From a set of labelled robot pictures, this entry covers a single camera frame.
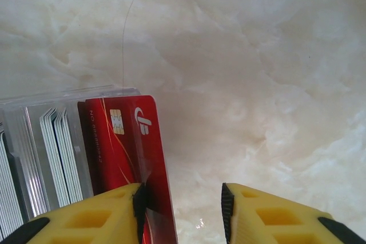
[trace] red card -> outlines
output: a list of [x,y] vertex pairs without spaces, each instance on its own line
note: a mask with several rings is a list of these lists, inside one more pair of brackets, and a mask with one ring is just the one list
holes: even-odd
[[154,99],[142,95],[88,99],[85,103],[104,191],[145,182],[150,210],[144,243],[150,243],[148,232],[153,243],[177,243]]

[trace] thin wire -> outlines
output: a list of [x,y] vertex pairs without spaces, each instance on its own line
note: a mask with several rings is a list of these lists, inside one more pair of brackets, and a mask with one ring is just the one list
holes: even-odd
[[125,87],[125,30],[126,30],[126,24],[127,24],[127,18],[128,15],[130,14],[130,10],[132,8],[132,4],[135,0],[132,0],[130,7],[128,8],[127,14],[126,14],[126,19],[125,19],[125,24],[124,24],[124,29],[122,31],[122,87]]

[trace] black rubber pad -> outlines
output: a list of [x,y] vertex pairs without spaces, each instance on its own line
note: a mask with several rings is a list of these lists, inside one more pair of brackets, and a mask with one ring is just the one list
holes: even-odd
[[221,190],[221,211],[222,211],[222,220],[224,221],[225,238],[227,244],[230,243],[231,239],[231,217],[233,216],[233,210],[234,210],[234,195],[229,190],[226,183],[223,183]]
[[145,213],[147,206],[147,194],[145,184],[141,184],[136,193],[133,195],[133,211],[137,220],[137,236],[138,243],[142,243],[142,236],[144,234]]
[[41,217],[36,220],[25,223],[17,228],[12,234],[5,238],[1,244],[26,244],[36,234],[38,234],[48,223],[50,219]]
[[326,217],[319,217],[318,220],[344,244],[366,244],[365,240],[360,238],[345,224]]

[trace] marble surface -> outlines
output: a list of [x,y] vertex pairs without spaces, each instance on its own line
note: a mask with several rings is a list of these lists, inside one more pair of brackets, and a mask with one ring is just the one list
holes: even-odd
[[224,243],[222,182],[366,238],[366,0],[0,1],[0,98],[155,96],[180,243]]

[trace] card logo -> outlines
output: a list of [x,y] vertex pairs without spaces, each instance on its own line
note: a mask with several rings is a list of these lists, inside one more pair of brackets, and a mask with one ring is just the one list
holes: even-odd
[[141,134],[142,135],[149,134],[149,126],[151,126],[152,123],[150,120],[144,118],[144,113],[139,107],[135,109],[135,120],[136,123],[140,126]]

